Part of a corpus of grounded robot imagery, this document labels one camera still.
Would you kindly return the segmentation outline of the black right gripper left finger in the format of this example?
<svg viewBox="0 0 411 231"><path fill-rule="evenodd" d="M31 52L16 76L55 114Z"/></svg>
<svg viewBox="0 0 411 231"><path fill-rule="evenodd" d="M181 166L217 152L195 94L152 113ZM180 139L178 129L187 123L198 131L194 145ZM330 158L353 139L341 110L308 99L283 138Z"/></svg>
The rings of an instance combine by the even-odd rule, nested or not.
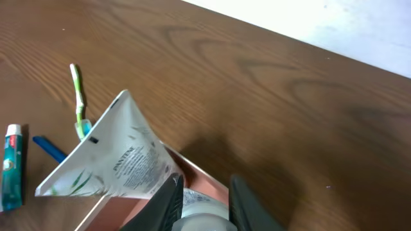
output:
<svg viewBox="0 0 411 231"><path fill-rule="evenodd" d="M143 209L120 231L171 231L182 217L184 177L171 174Z"/></svg>

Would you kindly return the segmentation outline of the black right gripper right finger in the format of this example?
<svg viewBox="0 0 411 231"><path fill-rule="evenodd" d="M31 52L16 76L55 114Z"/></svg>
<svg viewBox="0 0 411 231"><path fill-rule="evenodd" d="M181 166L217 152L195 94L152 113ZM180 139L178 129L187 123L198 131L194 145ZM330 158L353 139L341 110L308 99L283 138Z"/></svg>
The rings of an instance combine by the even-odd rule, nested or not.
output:
<svg viewBox="0 0 411 231"><path fill-rule="evenodd" d="M239 231L285 231L259 202L246 181L238 175L232 175L230 180L229 221Z"/></svg>

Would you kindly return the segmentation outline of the white cosmetic tube gold cap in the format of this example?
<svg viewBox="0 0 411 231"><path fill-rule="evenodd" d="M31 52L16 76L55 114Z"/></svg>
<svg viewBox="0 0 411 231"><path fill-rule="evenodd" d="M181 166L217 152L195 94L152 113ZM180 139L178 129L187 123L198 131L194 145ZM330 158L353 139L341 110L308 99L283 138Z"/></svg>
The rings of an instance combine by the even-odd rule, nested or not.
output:
<svg viewBox="0 0 411 231"><path fill-rule="evenodd" d="M181 172L123 90L35 195L149 199L171 174Z"/></svg>

